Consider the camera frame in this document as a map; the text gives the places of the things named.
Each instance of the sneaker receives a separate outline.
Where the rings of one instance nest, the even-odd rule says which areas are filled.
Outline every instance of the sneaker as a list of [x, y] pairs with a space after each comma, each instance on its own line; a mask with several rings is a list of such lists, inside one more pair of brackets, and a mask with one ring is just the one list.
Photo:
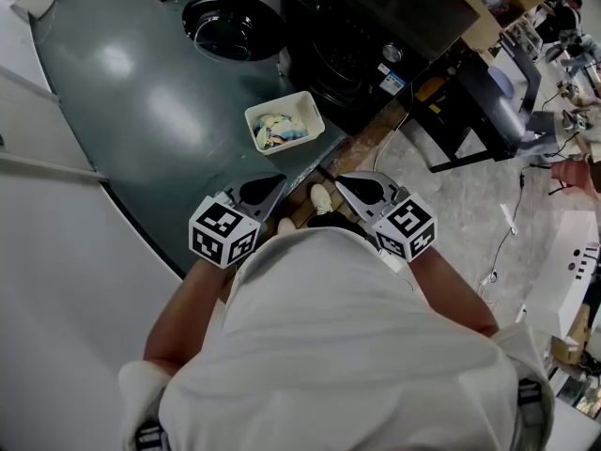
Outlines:
[[315, 184], [311, 187], [311, 202], [316, 208], [317, 215], [327, 214], [332, 212], [330, 194], [321, 184]]
[[291, 219], [285, 217], [278, 223], [278, 236], [284, 236], [297, 230]]

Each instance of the white shirt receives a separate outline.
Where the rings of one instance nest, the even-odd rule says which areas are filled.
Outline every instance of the white shirt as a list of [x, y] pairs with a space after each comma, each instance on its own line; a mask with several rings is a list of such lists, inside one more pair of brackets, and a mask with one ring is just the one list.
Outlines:
[[524, 325], [488, 339], [433, 312], [355, 234], [305, 229], [241, 267], [223, 335], [173, 379], [122, 369], [123, 447], [166, 386], [174, 450], [506, 450], [527, 376], [551, 414]]

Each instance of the white sleeve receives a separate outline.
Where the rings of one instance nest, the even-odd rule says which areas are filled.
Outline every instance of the white sleeve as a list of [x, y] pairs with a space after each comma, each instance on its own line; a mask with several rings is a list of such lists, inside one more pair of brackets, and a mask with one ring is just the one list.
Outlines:
[[523, 322], [512, 324], [501, 329], [491, 339], [509, 357], [520, 381], [529, 379], [541, 385], [541, 405], [546, 418], [543, 443], [546, 443], [553, 427], [555, 396], [548, 382], [541, 358], [534, 346], [531, 328]]
[[119, 371], [119, 388], [123, 396], [123, 451], [135, 451], [135, 432], [150, 417], [149, 413], [156, 408], [157, 398], [170, 380], [169, 374], [147, 361], [127, 363]]

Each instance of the white sticker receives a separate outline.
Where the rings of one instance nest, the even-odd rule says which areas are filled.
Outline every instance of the white sticker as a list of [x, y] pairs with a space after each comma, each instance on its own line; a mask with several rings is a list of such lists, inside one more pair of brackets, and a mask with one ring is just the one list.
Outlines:
[[384, 75], [388, 75], [391, 72], [391, 70], [388, 67], [386, 67], [384, 64], [379, 64], [378, 70], [381, 71]]
[[405, 86], [405, 82], [393, 72], [390, 72], [379, 85], [382, 90], [391, 95], [396, 95]]

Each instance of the concrete floor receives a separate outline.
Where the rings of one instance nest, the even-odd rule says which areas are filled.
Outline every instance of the concrete floor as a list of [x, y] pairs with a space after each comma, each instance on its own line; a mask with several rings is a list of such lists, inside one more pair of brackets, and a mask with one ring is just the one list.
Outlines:
[[190, 0], [56, 0], [34, 25], [42, 64], [88, 158], [133, 219], [183, 271], [188, 219], [232, 179], [283, 172], [294, 188], [345, 134], [326, 121], [315, 141], [264, 157], [248, 107], [296, 89], [275, 59], [217, 63], [186, 37]]
[[[562, 70], [546, 64], [538, 67], [543, 82], [536, 110], [557, 92], [555, 84], [562, 79]], [[546, 110], [570, 107], [569, 102], [558, 97]], [[432, 207], [439, 218], [437, 248], [473, 288], [478, 288], [490, 274], [497, 248], [508, 230], [500, 204], [506, 204], [513, 212], [519, 197], [519, 172], [528, 161], [486, 161], [432, 174], [426, 161], [443, 163], [446, 158], [419, 124], [411, 120], [391, 138], [378, 160], [378, 170], [419, 193]], [[458, 155], [482, 148], [473, 133], [464, 144]], [[374, 149], [361, 169], [371, 170], [375, 156]], [[516, 318], [547, 257], [562, 212], [595, 210], [597, 221], [601, 222], [599, 203], [584, 193], [548, 196], [550, 190], [559, 187], [557, 181], [551, 180], [550, 171], [528, 168], [524, 174], [526, 184], [516, 217], [517, 234], [510, 236], [501, 248], [495, 266], [498, 281], [481, 289], [501, 325]]]

